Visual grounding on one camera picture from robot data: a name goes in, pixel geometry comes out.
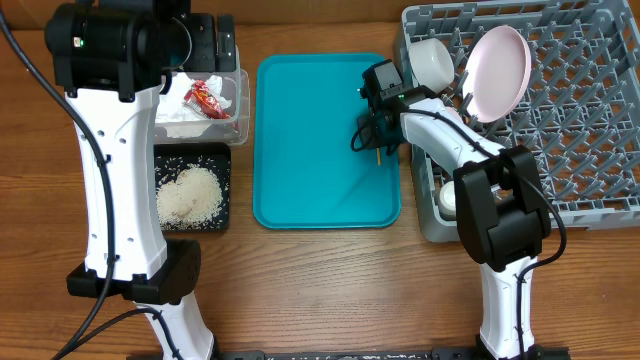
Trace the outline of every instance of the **wood grain surface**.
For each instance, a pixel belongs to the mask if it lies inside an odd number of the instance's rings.
[[[391,56],[396,24],[239,26],[252,95],[272,54],[363,52]],[[41,31],[17,38],[49,79]],[[429,349],[472,345],[482,321],[478,265],[458,243],[420,234],[408,149],[400,156],[402,214],[382,230],[272,231],[253,217],[253,130],[233,149],[231,226],[190,234],[203,266],[196,295],[223,351]],[[67,294],[65,276],[86,249],[86,205],[71,120],[0,41],[0,358],[50,358],[92,299]],[[557,232],[543,256],[558,246]],[[537,342],[573,359],[640,358],[638,229],[571,230],[565,256],[536,270]],[[131,309],[109,299],[96,323]],[[160,350],[143,318],[129,319],[72,359],[122,359]]]
[[[19,30],[41,30],[56,8],[71,0],[0,0],[9,24]],[[466,0],[191,0],[197,13],[233,14],[240,25],[396,22],[413,5],[471,2]],[[579,3],[577,0],[562,0]],[[627,0],[638,16],[640,0]]]

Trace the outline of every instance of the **gray plastic dish rack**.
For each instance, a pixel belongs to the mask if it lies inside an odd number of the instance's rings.
[[[529,44],[529,88],[505,118],[491,124],[471,118],[468,125],[506,147],[531,149],[544,193],[566,226],[640,225],[640,86],[634,71],[640,63],[640,36],[627,1],[412,6],[402,13],[396,61],[404,78],[417,85],[408,44],[442,41],[457,69],[442,99],[463,111],[470,100],[461,98],[468,56],[484,33],[500,25],[515,28]],[[423,235],[434,242],[459,240],[456,222],[443,220],[435,203],[437,189],[451,178],[420,148],[412,150]]]

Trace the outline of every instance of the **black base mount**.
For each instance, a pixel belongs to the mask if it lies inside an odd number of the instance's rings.
[[[428,351],[385,351],[362,353],[291,353],[265,354],[261,351],[221,353],[218,360],[502,360],[487,357],[486,349],[460,347],[435,348]],[[568,349],[543,349],[534,345],[526,360],[571,360]]]
[[[196,287],[200,274],[200,244],[195,240],[167,239],[167,260],[151,279],[134,275],[132,281],[113,280],[109,296],[122,295],[126,300],[143,304],[176,304]],[[67,276],[70,295],[97,298],[104,279],[95,270],[80,264]]]
[[[223,356],[222,354],[220,354],[220,347],[218,346],[218,339],[216,338],[216,336],[213,336],[213,351],[211,352],[211,359],[209,360],[222,360],[222,359],[227,359],[227,356]],[[145,356],[137,356],[137,355],[133,355],[133,356],[127,356],[127,360],[163,360],[164,359],[164,355],[163,354],[154,354],[154,355],[145,355]]]

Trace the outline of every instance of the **clear plastic container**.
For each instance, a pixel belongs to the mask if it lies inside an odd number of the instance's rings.
[[[183,142],[223,142],[228,145],[242,145],[249,136],[251,119],[251,94],[249,76],[240,68],[240,54],[236,47],[236,71],[219,73],[187,73],[191,79],[207,80],[211,75],[222,78],[222,95],[231,100],[231,107],[225,112],[229,119],[194,121],[156,122],[155,143],[176,144]]]

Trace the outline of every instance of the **black cable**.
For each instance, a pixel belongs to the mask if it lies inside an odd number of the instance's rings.
[[[73,109],[73,107],[71,107],[71,105],[69,105],[69,103],[67,103],[62,98],[62,96],[58,94],[56,89],[47,81],[47,79],[40,73],[40,71],[38,71],[38,69],[33,65],[31,60],[29,60],[27,55],[24,53],[24,51],[16,41],[15,37],[11,33],[11,29],[9,29],[9,25],[7,24],[7,21],[4,17],[4,12],[2,11],[2,8],[0,8],[0,29],[2,29],[2,32],[4,33],[4,36],[7,39],[7,42],[9,43],[9,46],[11,46],[11,49],[13,49],[13,51],[18,56],[18,58],[20,58],[20,61],[22,61],[22,63],[27,67],[31,75],[33,75],[33,77],[36,78],[38,83],[40,83],[40,85],[45,89],[45,91],[49,93],[49,95],[51,95],[51,97],[69,114],[69,116],[71,116],[71,119],[73,120],[73,122],[80,129],[80,131],[85,137],[85,140],[89,143],[89,146],[91,147],[91,151],[95,155],[96,164],[98,166],[98,170],[100,171],[100,178],[102,179],[102,189],[104,192],[106,215],[107,215],[107,274],[105,276],[105,281],[102,287],[102,291],[98,296],[96,303],[93,305],[93,308],[89,312],[89,315],[84,320],[80,328],[78,328],[78,330],[73,335],[73,337],[69,339],[67,344],[62,349],[60,349],[60,351],[53,357],[53,359],[61,359],[65,357],[70,352],[72,352],[73,350],[81,346],[82,344],[91,340],[94,336],[99,334],[101,331],[121,321],[122,319],[125,319],[129,316],[139,314],[139,313],[151,313],[151,314],[154,314],[154,320],[157,319],[158,321],[160,321],[160,325],[162,326],[162,330],[164,331],[165,337],[167,339],[167,343],[169,344],[169,347],[173,352],[173,357],[176,357],[179,360],[182,360],[182,357],[178,353],[178,350],[175,348],[175,345],[173,344],[173,339],[171,338],[171,334],[169,333],[169,328],[167,327],[167,324],[164,318],[162,317],[162,314],[159,311],[152,308],[136,309],[136,310],[132,310],[127,313],[124,313],[112,319],[111,321],[103,324],[102,326],[96,328],[94,331],[92,331],[90,334],[88,334],[84,338],[82,339],[80,338],[85,333],[87,328],[91,325],[93,320],[95,319],[96,315],[98,314],[98,311],[100,311],[102,304],[104,303],[105,299],[107,298],[107,295],[109,294],[109,288],[113,280],[113,272],[114,272],[115,263],[117,260],[115,255],[116,245],[115,245],[115,220],[114,220],[114,211],[113,211],[113,194],[111,191],[111,182],[109,181],[109,174],[107,172],[107,162],[104,158],[104,155],[102,154],[102,151],[100,150],[100,146],[98,145],[98,142],[96,141],[95,136],[93,136],[93,134],[91,133],[91,129],[89,129],[87,124],[80,117],[80,115]]]
[[[400,147],[400,144],[395,144],[393,146],[392,145],[387,145],[387,156],[393,155],[393,153],[398,151],[399,147]]]
[[[29,60],[29,58],[25,55],[22,48],[20,48],[20,45],[18,45],[18,42],[16,41],[15,37],[13,36],[13,34],[11,34],[11,30],[9,29],[9,25],[7,24],[7,21],[4,17],[4,13],[2,12],[1,9],[0,9],[0,27],[2,28],[2,32],[4,33],[4,36],[9,42],[9,45],[11,46],[13,51],[16,53],[18,58],[20,58],[22,63],[27,67],[31,75],[33,75],[33,77],[36,78],[38,83],[42,85],[45,91],[49,93],[49,95],[51,95],[51,97],[53,97],[53,99],[60,106],[62,106],[62,108],[69,114],[69,116],[71,116],[71,119],[73,119],[73,122],[76,124],[76,126],[78,126],[80,131],[84,134],[86,141],[89,142],[91,151],[93,151],[95,155],[96,164],[98,166],[98,169],[100,170],[100,177],[102,179],[102,187],[104,191],[106,215],[107,215],[107,274],[105,277],[105,282],[102,288],[102,292],[98,296],[98,299],[96,300],[96,303],[93,305],[93,308],[89,312],[89,315],[84,320],[80,328],[78,328],[78,330],[73,335],[73,337],[71,337],[71,339],[69,339],[67,344],[60,350],[60,352],[58,352],[58,354],[54,356],[54,359],[58,359],[61,357],[60,355],[64,353],[65,349],[69,348],[73,343],[75,343],[82,336],[82,334],[84,334],[84,332],[87,330],[89,325],[91,325],[91,322],[98,314],[98,311],[100,311],[100,308],[102,307],[102,304],[104,303],[109,293],[109,287],[111,286],[111,280],[113,278],[113,272],[114,272],[114,267],[116,262],[115,238],[114,238],[115,226],[114,226],[113,195],[111,193],[111,183],[109,181],[109,175],[107,173],[107,168],[106,168],[107,163],[102,154],[102,151],[100,151],[100,146],[98,145],[96,138],[91,133],[91,130],[89,129],[87,124],[84,122],[84,120],[82,120],[80,115],[78,115],[78,113],[71,107],[71,105],[69,105],[62,98],[62,96],[58,94],[56,89],[47,81],[47,79],[40,73],[40,71],[36,69],[36,67],[31,63],[31,60]]]
[[[353,137],[351,138],[351,150],[353,152],[360,152],[366,149],[366,147],[369,146],[369,144],[371,144],[371,141],[373,141],[373,134],[371,134],[367,139],[367,141],[364,144],[362,144],[362,146],[360,146],[359,148],[356,148],[356,140],[358,140],[358,136],[362,134],[362,132],[367,126],[371,125],[372,121],[373,121],[373,118],[371,116],[367,116],[362,122],[362,124],[358,127],[358,130],[356,130],[356,133],[353,134]]]
[[[139,308],[139,309],[134,309],[134,310],[130,310],[127,311],[123,314],[120,314],[116,317],[114,317],[113,319],[107,321],[106,323],[98,326],[97,328],[95,328],[95,330],[93,330],[92,332],[88,333],[87,335],[85,335],[82,339],[78,340],[76,342],[76,344],[69,350],[69,352],[74,351],[75,349],[79,348],[80,346],[84,345],[85,343],[87,343],[89,340],[93,339],[96,335],[100,334],[101,332],[105,331],[106,329],[108,329],[109,327],[119,323],[120,321],[129,318],[131,316],[134,315],[138,315],[138,314],[152,314],[153,315],[153,320],[158,320],[160,322],[160,326],[162,327],[162,331],[164,332],[164,336],[167,339],[167,344],[169,345],[169,348],[171,349],[171,355],[178,359],[178,360],[184,360],[182,358],[182,355],[180,355],[180,350],[178,350],[175,346],[175,344],[173,343],[173,338],[171,337],[171,333],[169,332],[169,327],[167,326],[166,321],[164,320],[164,318],[162,317],[162,313],[156,309],[153,308]]]
[[[458,135],[462,136],[463,139],[465,139],[469,144],[471,144],[471,146],[473,146],[473,148],[476,151],[478,151],[479,153],[481,153],[482,155],[490,159],[499,161],[505,168],[507,168],[507,170],[509,170],[509,172],[517,176],[523,183],[525,183],[531,190],[533,190],[544,201],[545,205],[547,206],[547,208],[553,215],[553,218],[556,220],[556,223],[558,224],[558,231],[560,232],[560,247],[558,248],[558,251],[556,251],[555,254],[553,254],[551,257],[547,259],[538,261],[535,264],[531,264],[527,266],[518,275],[518,287],[517,287],[517,299],[516,299],[516,306],[517,306],[516,320],[518,321],[517,331],[518,331],[518,341],[520,342],[520,359],[526,360],[527,355],[524,350],[523,331],[522,331],[522,284],[525,282],[524,277],[529,271],[544,265],[551,264],[552,262],[558,260],[560,256],[562,256],[565,249],[567,248],[567,229],[564,226],[564,222],[562,221],[560,214],[558,214],[558,211],[553,207],[553,205],[551,205],[549,200],[547,200],[546,196],[544,196],[544,194],[535,185],[533,185],[529,180],[527,180],[526,178],[518,174],[518,172],[510,164],[506,163],[505,161],[500,159],[498,156],[488,152],[485,148],[480,146],[480,144],[475,142],[469,136],[469,134],[464,132],[456,123],[440,115],[439,113],[434,113],[430,111],[423,111],[423,110],[417,110],[417,109],[405,109],[403,112],[425,115],[425,116],[429,116],[434,119],[443,121],[444,123],[449,125],[455,132],[457,132]]]

